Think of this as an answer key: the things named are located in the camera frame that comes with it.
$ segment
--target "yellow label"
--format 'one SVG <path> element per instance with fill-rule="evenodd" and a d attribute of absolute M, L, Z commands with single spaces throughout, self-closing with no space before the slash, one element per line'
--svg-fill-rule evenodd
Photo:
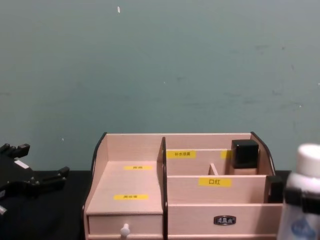
<path fill-rule="evenodd" d="M 220 153 L 220 157 L 222 159 L 230 159 L 231 158 L 231 150 L 222 150 Z"/>
<path fill-rule="evenodd" d="M 198 185 L 208 186 L 208 187 L 229 188 L 232 185 L 232 179 L 222 178 L 222 177 L 200 177 L 198 181 Z"/>
<path fill-rule="evenodd" d="M 151 170 L 152 166 L 124 166 L 124 170 Z"/>
<path fill-rule="evenodd" d="M 146 194 L 126 194 L 126 195 L 114 195 L 114 200 L 146 200 L 149 196 Z"/>
<path fill-rule="evenodd" d="M 166 151 L 166 157 L 168 159 L 195 159 L 196 151 L 194 150 L 185 150 L 185 151 Z"/>

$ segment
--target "wall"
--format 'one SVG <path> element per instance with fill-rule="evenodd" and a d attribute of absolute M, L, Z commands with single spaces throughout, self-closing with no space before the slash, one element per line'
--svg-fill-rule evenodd
<path fill-rule="evenodd" d="M 320 142 L 320 2 L 0 2 L 0 144 L 89 169 L 110 133 L 250 132 L 278 170 Z"/>

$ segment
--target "drawer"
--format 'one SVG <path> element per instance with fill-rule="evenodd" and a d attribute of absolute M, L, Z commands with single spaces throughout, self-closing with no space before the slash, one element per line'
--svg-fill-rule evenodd
<path fill-rule="evenodd" d="M 162 215 L 90 215 L 90 235 L 119 235 L 124 224 L 128 224 L 130 235 L 163 234 Z"/>
<path fill-rule="evenodd" d="M 168 234 L 275 235 L 278 232 L 281 212 L 281 203 L 172 204 L 168 208 Z M 214 224 L 214 217 L 217 216 L 234 216 L 235 224 Z"/>
<path fill-rule="evenodd" d="M 277 240 L 276 234 L 169 235 L 168 240 Z"/>
<path fill-rule="evenodd" d="M 163 235 L 158 234 L 130 234 L 126 238 L 118 235 L 91 235 L 88 240 L 164 240 Z"/>

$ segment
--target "white drawer knob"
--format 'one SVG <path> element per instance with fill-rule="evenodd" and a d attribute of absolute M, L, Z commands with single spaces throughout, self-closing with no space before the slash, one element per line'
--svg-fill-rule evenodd
<path fill-rule="evenodd" d="M 120 234 L 122 237 L 126 237 L 130 234 L 129 224 L 125 223 L 123 228 L 120 230 Z"/>

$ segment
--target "black bottle cap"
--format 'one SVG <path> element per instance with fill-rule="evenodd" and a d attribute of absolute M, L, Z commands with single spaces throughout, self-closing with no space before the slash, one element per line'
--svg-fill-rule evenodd
<path fill-rule="evenodd" d="M 234 169 L 256 169 L 259 145 L 251 139 L 232 140 L 231 164 Z"/>
<path fill-rule="evenodd" d="M 279 176 L 266 176 L 266 184 L 269 188 L 268 203 L 282 203 L 284 201 L 284 182 Z"/>

